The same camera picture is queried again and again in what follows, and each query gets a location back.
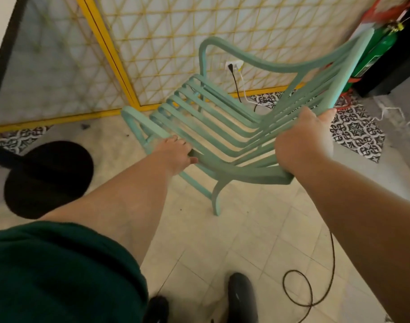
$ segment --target tiled floor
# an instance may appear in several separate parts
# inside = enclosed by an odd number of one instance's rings
[[[53,127],[32,147],[51,140],[73,140],[95,161],[94,189],[145,154],[121,117]],[[400,154],[385,145],[380,163],[335,145],[335,159],[410,200],[410,170]],[[3,203],[7,171],[0,170],[0,229],[26,220]],[[213,181],[199,177],[206,186]],[[297,322],[304,308],[292,304],[282,289],[287,270],[298,269],[310,279],[319,299],[331,275],[329,231],[309,196],[297,181],[289,186],[230,183],[221,195],[222,213],[212,214],[211,202],[175,177],[161,223],[141,267],[151,295],[171,301],[172,322],[220,322],[227,310],[227,277],[235,271],[252,280],[260,323]],[[336,276],[328,298],[312,309],[305,322],[383,323],[384,311],[336,242]],[[293,299],[308,301],[301,276],[287,278]]]

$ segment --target sneaker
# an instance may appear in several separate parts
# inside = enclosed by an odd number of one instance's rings
[[[142,323],[167,323],[169,302],[163,296],[154,296],[148,302]]]
[[[257,323],[257,306],[251,281],[242,273],[229,278],[228,323]]]

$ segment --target geometric lattice panel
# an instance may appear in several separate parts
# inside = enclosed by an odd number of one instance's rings
[[[29,0],[0,89],[0,125],[126,104],[76,0]]]
[[[341,44],[374,0],[98,0],[141,105],[160,103],[192,73],[198,48],[219,36],[269,61],[315,59]],[[383,0],[388,9],[404,0]],[[234,92],[229,55],[208,54],[209,77]],[[246,89],[282,86],[290,75],[246,65]]]

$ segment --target mint green chair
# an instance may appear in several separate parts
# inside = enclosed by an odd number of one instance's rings
[[[192,144],[194,149],[190,155],[199,158],[197,166],[217,180],[217,184],[211,192],[187,173],[182,172],[180,176],[208,197],[214,214],[219,215],[218,195],[232,180],[290,184],[293,176],[278,166],[275,154],[264,157],[273,150],[271,141],[293,126],[301,106],[310,107],[317,115],[334,106],[373,33],[370,29],[322,58],[299,64],[272,63],[241,51],[219,37],[208,37],[199,47],[200,74],[191,76],[149,118],[130,106],[125,106],[121,114],[147,154],[152,151],[153,139],[172,134]],[[296,76],[280,96],[277,106],[268,114],[259,115],[207,79],[205,51],[209,45],[257,68],[296,73]],[[294,92],[305,75],[317,68],[322,70]],[[227,147],[229,144],[238,150]],[[210,151],[209,145],[231,160]]]

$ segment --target electrical outlet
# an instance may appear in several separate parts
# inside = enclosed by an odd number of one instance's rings
[[[242,60],[226,61],[224,69],[229,70],[229,64],[233,64],[233,70],[239,70],[244,65],[244,62]]]

